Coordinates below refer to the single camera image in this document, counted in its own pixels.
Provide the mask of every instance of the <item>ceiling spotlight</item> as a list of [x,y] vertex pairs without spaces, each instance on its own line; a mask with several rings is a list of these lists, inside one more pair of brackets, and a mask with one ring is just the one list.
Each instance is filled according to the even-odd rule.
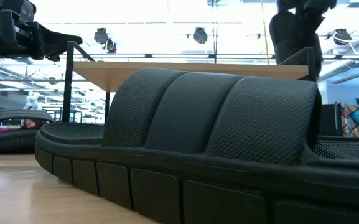
[[199,44],[205,44],[208,36],[207,33],[204,31],[204,28],[196,28],[196,31],[193,34],[193,39],[196,40]]
[[346,29],[336,29],[334,33],[334,43],[337,45],[347,45],[352,40],[351,35]]
[[56,85],[57,84],[57,82],[53,82],[54,80],[56,80],[55,77],[49,77],[48,79],[51,81],[51,82],[48,82],[49,84],[51,84],[51,85]]
[[98,28],[95,32],[95,36],[93,37],[98,44],[104,44],[108,38],[106,28]]

